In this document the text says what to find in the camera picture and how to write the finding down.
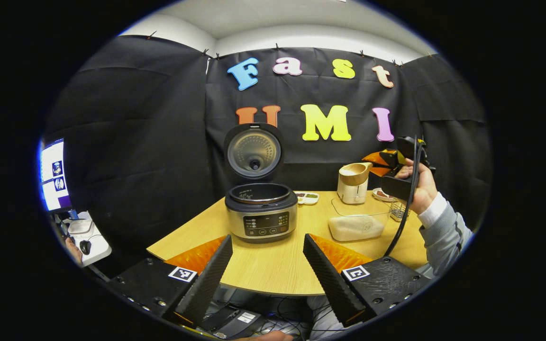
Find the small dish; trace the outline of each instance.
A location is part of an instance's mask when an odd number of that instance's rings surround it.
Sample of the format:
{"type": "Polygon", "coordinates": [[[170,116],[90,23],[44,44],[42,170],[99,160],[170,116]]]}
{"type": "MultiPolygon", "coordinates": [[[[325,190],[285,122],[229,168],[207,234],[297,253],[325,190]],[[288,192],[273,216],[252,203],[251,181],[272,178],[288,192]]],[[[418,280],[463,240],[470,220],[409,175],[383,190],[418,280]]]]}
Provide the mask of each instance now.
{"type": "Polygon", "coordinates": [[[319,200],[319,194],[312,192],[294,192],[299,199],[299,204],[314,205],[319,200]]]}
{"type": "Polygon", "coordinates": [[[380,188],[380,187],[379,188],[374,188],[372,190],[372,195],[374,196],[374,198],[377,198],[380,201],[387,201],[389,203],[392,202],[392,201],[395,201],[394,197],[388,196],[385,192],[383,192],[382,188],[380,188]]]}

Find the computer mouse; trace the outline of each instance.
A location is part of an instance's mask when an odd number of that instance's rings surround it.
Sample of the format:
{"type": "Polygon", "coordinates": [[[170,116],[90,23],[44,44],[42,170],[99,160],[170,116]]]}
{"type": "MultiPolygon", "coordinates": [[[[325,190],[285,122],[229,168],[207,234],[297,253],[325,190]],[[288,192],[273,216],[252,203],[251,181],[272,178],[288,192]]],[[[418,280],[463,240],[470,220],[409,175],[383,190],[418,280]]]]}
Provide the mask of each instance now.
{"type": "Polygon", "coordinates": [[[84,255],[90,254],[90,248],[91,248],[91,242],[87,240],[82,240],[80,242],[80,250],[83,252],[84,255]]]}

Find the monitor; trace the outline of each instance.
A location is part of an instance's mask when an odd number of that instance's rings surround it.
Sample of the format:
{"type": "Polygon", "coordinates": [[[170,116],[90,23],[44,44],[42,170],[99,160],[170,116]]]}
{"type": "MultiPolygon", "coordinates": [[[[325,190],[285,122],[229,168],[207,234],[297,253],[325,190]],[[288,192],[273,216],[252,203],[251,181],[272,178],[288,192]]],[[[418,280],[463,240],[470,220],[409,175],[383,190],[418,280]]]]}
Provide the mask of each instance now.
{"type": "Polygon", "coordinates": [[[46,211],[54,214],[73,209],[64,171],[64,139],[44,144],[39,153],[41,194],[46,211]]]}

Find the human hand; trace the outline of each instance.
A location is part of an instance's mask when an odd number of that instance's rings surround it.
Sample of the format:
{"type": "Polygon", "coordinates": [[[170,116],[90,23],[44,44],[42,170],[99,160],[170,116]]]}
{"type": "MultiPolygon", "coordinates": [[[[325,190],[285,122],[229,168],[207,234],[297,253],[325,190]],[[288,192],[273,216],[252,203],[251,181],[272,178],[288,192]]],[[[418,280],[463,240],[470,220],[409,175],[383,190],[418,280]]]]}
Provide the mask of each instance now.
{"type": "MultiPolygon", "coordinates": [[[[409,158],[406,159],[406,164],[395,175],[398,179],[406,179],[414,171],[414,161],[409,158]]],[[[435,181],[433,181],[433,173],[422,163],[419,163],[419,183],[414,190],[414,197],[412,197],[412,205],[410,209],[416,214],[425,212],[427,208],[433,202],[433,199],[437,196],[437,188],[435,187],[435,181]]]]}
{"type": "Polygon", "coordinates": [[[236,341],[292,341],[293,339],[294,337],[292,337],[292,335],[285,334],[279,330],[274,330],[265,335],[260,335],[258,337],[242,337],[241,339],[236,339],[236,341]]]}
{"type": "Polygon", "coordinates": [[[78,264],[81,264],[82,263],[82,257],[83,257],[82,251],[79,250],[79,248],[77,248],[77,246],[72,242],[71,238],[66,238],[64,240],[64,243],[67,246],[67,250],[69,250],[71,255],[73,255],[73,257],[75,258],[75,261],[78,264]]]}

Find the pink letter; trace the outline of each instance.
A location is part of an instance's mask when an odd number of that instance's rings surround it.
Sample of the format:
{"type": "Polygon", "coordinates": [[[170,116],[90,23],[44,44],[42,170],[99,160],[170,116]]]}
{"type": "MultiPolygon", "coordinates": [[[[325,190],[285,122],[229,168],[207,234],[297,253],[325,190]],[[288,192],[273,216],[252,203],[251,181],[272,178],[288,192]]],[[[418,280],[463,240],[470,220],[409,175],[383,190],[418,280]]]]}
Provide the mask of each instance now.
{"type": "Polygon", "coordinates": [[[285,75],[289,73],[292,76],[298,76],[303,71],[300,69],[300,61],[296,58],[284,57],[275,61],[277,64],[273,67],[273,72],[285,75]]]}
{"type": "Polygon", "coordinates": [[[382,142],[391,142],[395,140],[393,134],[391,134],[391,126],[389,125],[389,113],[390,111],[385,108],[372,108],[372,111],[376,115],[376,119],[379,121],[379,134],[376,138],[382,142]]]}

